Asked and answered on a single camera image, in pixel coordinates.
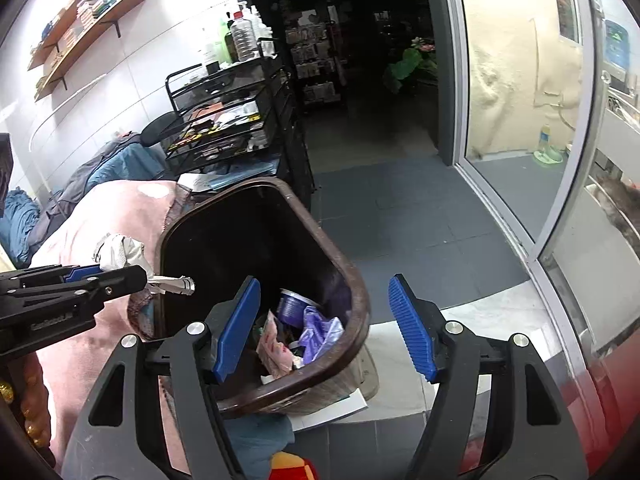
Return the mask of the pink snack bag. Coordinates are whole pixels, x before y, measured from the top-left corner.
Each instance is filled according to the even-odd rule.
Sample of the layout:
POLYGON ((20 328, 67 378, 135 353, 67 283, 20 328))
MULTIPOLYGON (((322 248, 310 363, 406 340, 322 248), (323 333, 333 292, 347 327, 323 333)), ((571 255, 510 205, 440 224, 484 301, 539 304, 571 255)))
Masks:
POLYGON ((267 313, 257 344, 257 354, 262 365, 274 378, 280 378, 294 370, 295 356, 281 341, 278 341, 278 326, 271 312, 267 313))

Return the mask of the purple plastic package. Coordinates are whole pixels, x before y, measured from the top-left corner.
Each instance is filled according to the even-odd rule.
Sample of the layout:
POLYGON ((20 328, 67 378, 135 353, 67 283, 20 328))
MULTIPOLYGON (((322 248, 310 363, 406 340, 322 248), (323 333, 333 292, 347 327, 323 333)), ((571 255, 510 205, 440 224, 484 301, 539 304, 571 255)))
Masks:
POLYGON ((326 318, 314 306, 305 308, 303 322, 298 345, 303 348, 303 364, 308 365, 334 346, 343 335, 344 327, 339 318, 326 318))

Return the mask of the white paper wrapper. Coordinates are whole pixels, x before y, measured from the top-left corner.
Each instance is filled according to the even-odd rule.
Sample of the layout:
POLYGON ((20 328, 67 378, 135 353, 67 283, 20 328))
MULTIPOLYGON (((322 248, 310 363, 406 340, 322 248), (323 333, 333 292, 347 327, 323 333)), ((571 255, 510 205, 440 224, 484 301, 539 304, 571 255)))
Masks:
POLYGON ((152 294, 171 294, 191 296, 195 292, 192 278, 180 276, 171 278, 156 274, 151 263, 145 257, 142 242, 124 234, 106 234, 96 245, 93 260, 102 271, 125 269, 128 266, 140 266, 148 279, 148 289, 152 294))

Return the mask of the brown trash bin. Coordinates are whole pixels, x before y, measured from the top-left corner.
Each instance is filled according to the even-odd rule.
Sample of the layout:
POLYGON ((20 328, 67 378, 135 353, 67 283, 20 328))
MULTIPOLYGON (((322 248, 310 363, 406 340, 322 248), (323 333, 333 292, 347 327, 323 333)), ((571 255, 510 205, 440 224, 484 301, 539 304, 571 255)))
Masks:
POLYGON ((194 206, 165 229, 154 254, 156 270, 194 279, 192 296, 170 294, 158 303, 157 333, 171 336, 201 321, 232 296, 247 276, 260 285, 254 318, 276 312, 282 290, 314 300, 325 318, 338 318, 344 335, 326 356, 267 385, 250 353, 220 390, 227 417, 248 413, 308 415, 347 398, 363 380, 361 358, 370 323, 370 302, 356 268, 322 231, 280 179, 241 182, 194 206))

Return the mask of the purple cup in bin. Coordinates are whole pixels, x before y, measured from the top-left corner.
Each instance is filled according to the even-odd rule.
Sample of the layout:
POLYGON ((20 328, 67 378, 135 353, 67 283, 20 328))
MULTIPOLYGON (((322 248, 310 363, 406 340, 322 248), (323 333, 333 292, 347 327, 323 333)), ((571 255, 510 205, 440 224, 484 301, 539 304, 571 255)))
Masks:
POLYGON ((277 308, 277 318, 285 325, 294 328, 304 327, 304 311, 306 307, 320 308, 320 304, 292 292, 285 288, 281 289, 280 302, 277 308))

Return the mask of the pile of blue towels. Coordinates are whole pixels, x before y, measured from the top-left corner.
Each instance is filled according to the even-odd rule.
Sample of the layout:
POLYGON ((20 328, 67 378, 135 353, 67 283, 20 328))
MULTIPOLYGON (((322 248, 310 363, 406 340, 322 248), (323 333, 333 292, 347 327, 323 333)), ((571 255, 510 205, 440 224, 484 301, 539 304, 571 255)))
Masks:
POLYGON ((1 245, 17 268, 27 268, 32 258, 28 236, 40 217, 38 204, 21 188, 14 188, 4 201, 1 245))

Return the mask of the pink cow-print bed cover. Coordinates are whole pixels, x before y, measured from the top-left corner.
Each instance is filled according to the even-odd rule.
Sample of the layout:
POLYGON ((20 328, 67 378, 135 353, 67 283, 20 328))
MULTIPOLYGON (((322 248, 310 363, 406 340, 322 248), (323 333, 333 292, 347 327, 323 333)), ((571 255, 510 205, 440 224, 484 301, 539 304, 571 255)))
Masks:
MULTIPOLYGON (((62 226, 32 257, 33 266, 106 266, 124 263, 125 240, 142 245, 148 268, 166 228, 182 213, 189 192, 175 181, 117 180, 93 188, 62 226)), ((70 435, 85 400, 116 344, 127 334, 152 339, 160 334, 142 302, 149 292, 109 301, 96 326, 37 352, 49 390, 50 449, 61 470, 70 435)))

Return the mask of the massage bed with blue cover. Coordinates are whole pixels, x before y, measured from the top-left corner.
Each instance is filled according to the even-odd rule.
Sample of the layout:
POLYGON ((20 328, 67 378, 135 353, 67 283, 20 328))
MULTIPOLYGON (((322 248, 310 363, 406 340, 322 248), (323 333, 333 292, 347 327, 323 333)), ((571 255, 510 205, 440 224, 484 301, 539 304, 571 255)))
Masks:
POLYGON ((155 148, 143 145, 140 133, 115 136, 52 195, 27 237, 30 252, 34 254, 97 185, 116 180, 160 180, 168 176, 165 157, 155 148))

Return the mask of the plastic bottle outside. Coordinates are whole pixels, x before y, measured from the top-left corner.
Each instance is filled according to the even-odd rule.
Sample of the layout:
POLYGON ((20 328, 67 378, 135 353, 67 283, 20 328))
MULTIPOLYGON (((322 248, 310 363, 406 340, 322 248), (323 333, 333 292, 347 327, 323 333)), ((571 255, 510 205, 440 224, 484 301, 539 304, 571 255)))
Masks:
POLYGON ((539 131, 538 145, 533 152, 534 159, 543 165, 557 165, 564 160, 564 156, 561 151, 554 148, 550 142, 550 127, 543 125, 539 131))

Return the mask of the black chair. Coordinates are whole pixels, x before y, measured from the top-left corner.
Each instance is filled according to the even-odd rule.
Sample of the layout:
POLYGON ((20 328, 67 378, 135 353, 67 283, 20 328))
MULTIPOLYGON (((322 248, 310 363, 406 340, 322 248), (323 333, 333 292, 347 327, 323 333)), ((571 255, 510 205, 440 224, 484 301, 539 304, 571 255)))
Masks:
POLYGON ((183 125, 182 117, 176 112, 167 112, 149 122, 140 132, 140 144, 149 148, 171 136, 183 125))

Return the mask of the green potted plant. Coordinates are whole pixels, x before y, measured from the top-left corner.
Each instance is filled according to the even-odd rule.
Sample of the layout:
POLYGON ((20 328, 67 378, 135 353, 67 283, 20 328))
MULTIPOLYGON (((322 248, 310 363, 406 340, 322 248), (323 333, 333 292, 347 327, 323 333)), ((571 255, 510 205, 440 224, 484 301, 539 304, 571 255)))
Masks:
POLYGON ((431 38, 416 37, 402 52, 399 61, 390 64, 394 86, 436 86, 438 67, 435 41, 431 38))

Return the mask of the green lotion bottle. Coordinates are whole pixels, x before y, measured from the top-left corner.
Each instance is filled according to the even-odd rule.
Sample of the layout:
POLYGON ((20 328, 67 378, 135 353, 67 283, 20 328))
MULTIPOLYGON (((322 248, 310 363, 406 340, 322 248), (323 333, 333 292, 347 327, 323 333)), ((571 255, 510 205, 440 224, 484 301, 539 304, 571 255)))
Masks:
POLYGON ((224 40, 224 50, 227 53, 230 63, 236 63, 239 61, 238 54, 236 53, 235 44, 233 41, 232 33, 230 30, 229 22, 223 22, 221 24, 222 40, 224 40))

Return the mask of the clear ribbed bottle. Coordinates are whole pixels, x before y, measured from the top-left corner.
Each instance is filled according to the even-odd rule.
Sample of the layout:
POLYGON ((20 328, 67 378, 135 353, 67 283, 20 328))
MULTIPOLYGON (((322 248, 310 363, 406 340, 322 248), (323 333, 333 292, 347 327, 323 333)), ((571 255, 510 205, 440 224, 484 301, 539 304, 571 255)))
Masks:
POLYGON ((230 30, 239 61, 245 62, 254 58, 257 52, 257 40, 253 25, 241 10, 233 13, 230 30))

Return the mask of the wooden wall shelves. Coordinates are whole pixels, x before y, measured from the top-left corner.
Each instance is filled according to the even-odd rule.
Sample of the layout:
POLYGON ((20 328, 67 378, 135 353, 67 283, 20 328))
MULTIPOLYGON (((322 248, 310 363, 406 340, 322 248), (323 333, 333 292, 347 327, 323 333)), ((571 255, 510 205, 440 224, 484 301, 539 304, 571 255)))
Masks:
POLYGON ((70 0, 42 31, 32 48, 28 68, 41 67, 35 101, 50 96, 58 84, 66 84, 66 73, 111 26, 122 36, 119 21, 145 0, 70 0))

